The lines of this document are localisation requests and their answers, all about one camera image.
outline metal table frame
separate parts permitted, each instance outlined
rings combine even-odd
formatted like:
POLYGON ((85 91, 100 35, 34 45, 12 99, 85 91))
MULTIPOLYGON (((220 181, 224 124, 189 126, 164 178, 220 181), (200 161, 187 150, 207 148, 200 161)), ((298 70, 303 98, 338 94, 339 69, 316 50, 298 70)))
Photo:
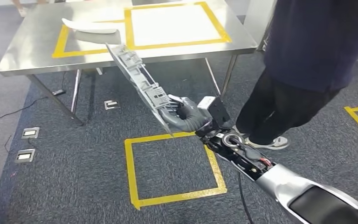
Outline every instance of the metal table frame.
MULTIPOLYGON (((175 47, 175 49, 172 49, 173 52, 171 52, 172 50, 140 50, 138 55, 146 64, 153 62, 204 58, 210 72, 210 77, 215 88, 216 95, 223 97, 227 92, 228 83, 238 55, 253 53, 257 48, 257 43, 254 41, 249 32, 246 31, 246 28, 241 29, 243 26, 224 0, 206 1, 217 20, 224 21, 224 29, 230 35, 232 42, 226 42, 224 44, 208 44, 207 48, 205 47, 206 45, 200 45, 199 47, 198 45, 175 47), (231 56, 222 89, 219 88, 207 59, 210 55, 231 56)), ((57 27, 62 26, 61 17, 78 19, 98 15, 98 18, 93 19, 97 21, 106 21, 112 19, 110 14, 106 13, 107 11, 114 11, 115 16, 123 18, 125 11, 123 11, 123 8, 131 8, 132 6, 131 0, 112 0, 112 2, 82 1, 37 5, 36 8, 33 9, 24 19, 22 25, 17 31, 17 34, 14 36, 10 46, 8 47, 7 52, 3 56, 0 63, 0 73, 3 76, 27 75, 28 79, 38 86, 44 94, 52 99, 66 115, 70 116, 77 124, 83 125, 83 122, 76 116, 76 105, 82 69, 97 68, 98 73, 100 73, 99 68, 114 66, 115 63, 108 54, 52 58, 51 54, 48 52, 51 52, 51 48, 54 48, 57 44, 56 39, 60 34, 60 30, 57 29, 57 27), (53 12, 58 12, 55 18, 52 18, 51 16, 53 12), (45 21, 49 21, 49 23, 40 25, 39 22, 45 21), (28 45, 24 45, 24 40, 27 40, 30 43, 28 45), (48 87, 46 87, 40 79, 35 76, 35 74, 68 70, 77 71, 70 109, 67 108, 55 95, 53 95, 48 87)))

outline white shoe sole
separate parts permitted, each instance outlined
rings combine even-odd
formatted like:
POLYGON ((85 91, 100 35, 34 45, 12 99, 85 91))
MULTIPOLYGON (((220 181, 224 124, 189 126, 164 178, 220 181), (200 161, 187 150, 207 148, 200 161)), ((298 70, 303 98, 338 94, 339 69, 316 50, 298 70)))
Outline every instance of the white shoe sole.
POLYGON ((258 145, 258 144, 255 144, 255 143, 249 141, 249 138, 246 138, 245 141, 249 145, 251 145, 253 148, 266 148, 266 149, 269 149, 269 150, 280 150, 280 149, 284 149, 284 148, 286 148, 286 147, 288 147, 290 145, 289 142, 287 144, 279 146, 279 147, 271 146, 271 145, 258 145))

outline gray carpet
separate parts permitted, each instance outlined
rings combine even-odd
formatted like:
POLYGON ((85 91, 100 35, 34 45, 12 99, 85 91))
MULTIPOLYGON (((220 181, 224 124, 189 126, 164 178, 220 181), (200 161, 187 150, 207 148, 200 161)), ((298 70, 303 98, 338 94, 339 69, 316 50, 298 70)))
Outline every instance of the gray carpet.
MULTIPOLYGON (((221 84, 229 57, 211 58, 221 84)), ((154 79, 168 93, 198 102, 213 93, 202 60, 148 64, 154 79)), ((263 70, 262 55, 240 56, 224 103, 234 118, 263 70)), ((358 106, 358 64, 352 85, 327 105, 310 123, 289 130, 287 150, 265 151, 290 169, 317 182, 334 185, 358 199, 358 124, 344 106, 358 106)), ((51 89, 61 85, 61 74, 39 76, 51 89)), ((74 74, 65 76, 71 92, 74 74)), ((26 105, 41 97, 31 85, 26 105)), ((71 94, 60 96, 67 105, 71 94)), ((133 87, 117 68, 82 78, 77 114, 79 127, 51 100, 38 101, 21 114, 17 132, 0 180, 0 224, 221 224, 248 223, 240 202, 236 172, 218 160, 227 193, 136 210, 128 191, 124 140, 164 133, 133 87), (103 101, 117 98, 121 109, 106 111, 103 101), (36 158, 16 165, 23 128, 38 126, 30 142, 36 158)), ((205 150, 195 137, 137 143, 133 146, 139 198, 178 194, 216 187, 205 150)), ((256 224, 291 223, 273 200, 253 183, 243 180, 244 194, 256 224)))

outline robotic hand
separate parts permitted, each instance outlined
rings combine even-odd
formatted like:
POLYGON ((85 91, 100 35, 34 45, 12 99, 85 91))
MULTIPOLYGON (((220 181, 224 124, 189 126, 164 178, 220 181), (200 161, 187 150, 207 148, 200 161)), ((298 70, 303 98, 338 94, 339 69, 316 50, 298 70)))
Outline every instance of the robotic hand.
POLYGON ((172 95, 168 97, 177 104, 178 109, 177 116, 170 114, 166 108, 160 109, 159 113, 165 122, 184 132, 195 132, 205 124, 207 118, 201 114, 196 103, 191 99, 172 95))
POLYGON ((185 132, 195 131, 209 149, 254 181, 295 223, 358 224, 358 201, 354 198, 272 162, 236 131, 222 127, 230 118, 219 98, 205 97, 196 106, 189 98, 169 97, 178 104, 177 114, 161 110, 164 121, 185 132))

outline table leg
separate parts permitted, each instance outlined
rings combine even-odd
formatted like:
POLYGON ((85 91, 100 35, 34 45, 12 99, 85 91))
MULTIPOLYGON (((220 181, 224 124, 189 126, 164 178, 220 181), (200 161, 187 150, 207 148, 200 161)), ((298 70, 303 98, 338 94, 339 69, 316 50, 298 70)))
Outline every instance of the table leg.
POLYGON ((221 97, 223 97, 227 91, 227 86, 228 86, 228 83, 230 82, 231 73, 233 72, 233 68, 234 68, 235 62, 237 61, 237 58, 238 58, 238 55, 231 56, 230 64, 228 65, 228 69, 227 69, 227 73, 226 73, 226 78, 224 79, 223 89, 221 90, 221 97))
POLYGON ((76 114, 77 95, 79 94, 80 78, 81 77, 82 77, 82 70, 78 69, 76 71, 75 88, 73 90, 72 106, 70 108, 70 111, 74 114, 76 114))
POLYGON ((51 91, 35 76, 35 75, 28 75, 27 76, 31 82, 33 82, 36 86, 39 87, 39 89, 46 94, 50 99, 52 99, 59 107, 60 109, 70 116, 75 122, 79 125, 83 125, 84 123, 79 120, 79 118, 76 117, 74 113, 72 113, 56 96, 54 96, 51 91))
POLYGON ((205 62, 207 63, 207 66, 208 66, 208 69, 209 69, 209 74, 211 74, 211 78, 212 78, 212 82, 213 82, 213 85, 215 87, 215 90, 217 92, 217 95, 220 96, 220 89, 219 89, 219 86, 217 85, 216 83, 216 79, 215 79, 215 76, 213 75, 213 72, 212 72, 212 69, 211 69, 211 66, 209 65, 209 61, 207 58, 205 58, 205 62))

